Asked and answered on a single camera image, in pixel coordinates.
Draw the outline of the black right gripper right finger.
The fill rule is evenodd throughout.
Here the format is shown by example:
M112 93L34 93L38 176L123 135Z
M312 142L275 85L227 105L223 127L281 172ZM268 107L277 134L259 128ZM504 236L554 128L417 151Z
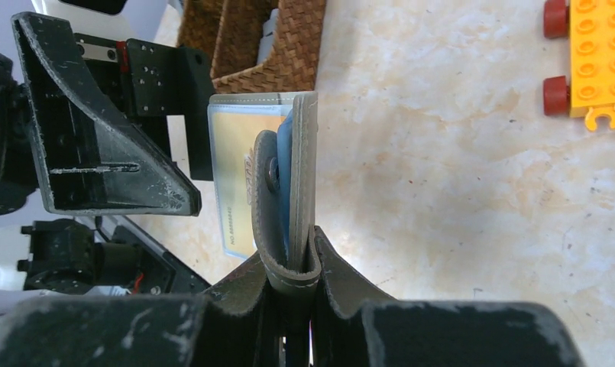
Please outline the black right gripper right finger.
M397 300L321 229L312 334L317 366L581 366L568 329L528 302Z

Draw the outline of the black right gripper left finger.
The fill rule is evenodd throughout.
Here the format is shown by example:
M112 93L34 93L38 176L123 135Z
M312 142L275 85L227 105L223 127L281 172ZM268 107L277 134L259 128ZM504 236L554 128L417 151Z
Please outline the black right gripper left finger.
M254 255L200 294L27 300L0 322L0 366L275 365L280 273Z

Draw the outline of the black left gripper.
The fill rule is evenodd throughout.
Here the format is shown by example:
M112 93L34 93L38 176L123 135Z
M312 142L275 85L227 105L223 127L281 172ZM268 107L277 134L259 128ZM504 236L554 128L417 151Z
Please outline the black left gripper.
M0 54L0 216L34 191L59 215L197 216L195 182L213 178L209 58L29 11L11 25L24 79Z

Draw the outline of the gold credit card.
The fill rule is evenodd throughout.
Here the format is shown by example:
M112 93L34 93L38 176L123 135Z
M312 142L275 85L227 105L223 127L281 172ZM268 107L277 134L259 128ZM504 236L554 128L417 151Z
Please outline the gold credit card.
M256 137L276 131L286 112L212 113L212 170L224 252L247 258L256 250L251 224L251 182Z

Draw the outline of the blue credit card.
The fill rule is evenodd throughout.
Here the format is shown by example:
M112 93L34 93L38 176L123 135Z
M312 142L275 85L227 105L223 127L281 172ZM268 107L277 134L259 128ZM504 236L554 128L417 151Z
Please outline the blue credit card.
M290 181L291 181L291 161L293 143L293 112L288 116L277 129L277 166L278 180L280 184L280 223L283 235L283 246L286 260L289 260L291 253L289 245L289 215L290 215Z

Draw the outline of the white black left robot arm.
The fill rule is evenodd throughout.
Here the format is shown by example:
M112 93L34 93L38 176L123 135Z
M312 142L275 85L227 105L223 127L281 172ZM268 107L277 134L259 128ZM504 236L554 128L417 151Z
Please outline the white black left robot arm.
M24 82L0 54L0 216L39 191L51 221L0 229L0 319L30 297L198 294L209 283L131 221L197 216L211 180L200 50L12 20Z

